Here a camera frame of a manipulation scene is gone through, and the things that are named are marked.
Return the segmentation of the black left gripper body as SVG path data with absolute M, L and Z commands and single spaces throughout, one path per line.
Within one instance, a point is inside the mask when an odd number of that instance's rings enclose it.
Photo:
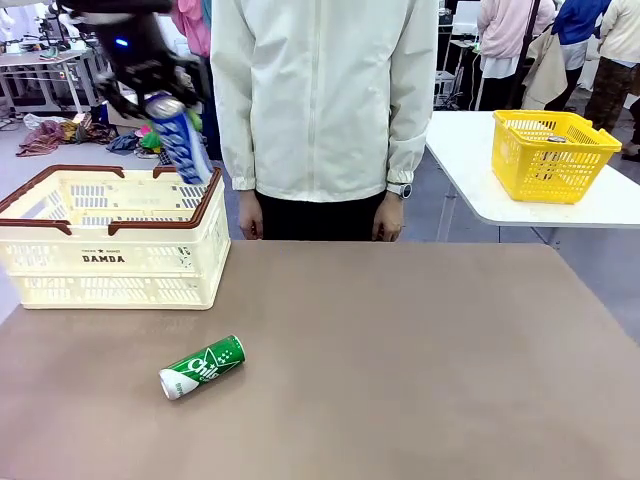
M 175 79 L 173 52 L 154 13 L 109 15 L 95 26 L 117 80 L 133 90 L 168 90 Z

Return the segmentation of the person's right hand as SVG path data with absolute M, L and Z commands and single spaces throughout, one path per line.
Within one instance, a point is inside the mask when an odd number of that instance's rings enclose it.
M 254 190 L 239 191 L 239 227 L 246 240 L 263 238 L 263 215 Z

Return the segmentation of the person's left hand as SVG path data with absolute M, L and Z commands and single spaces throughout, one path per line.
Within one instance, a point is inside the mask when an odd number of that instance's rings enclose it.
M 403 200 L 397 194 L 387 191 L 374 216 L 372 240 L 395 242 L 403 226 Z

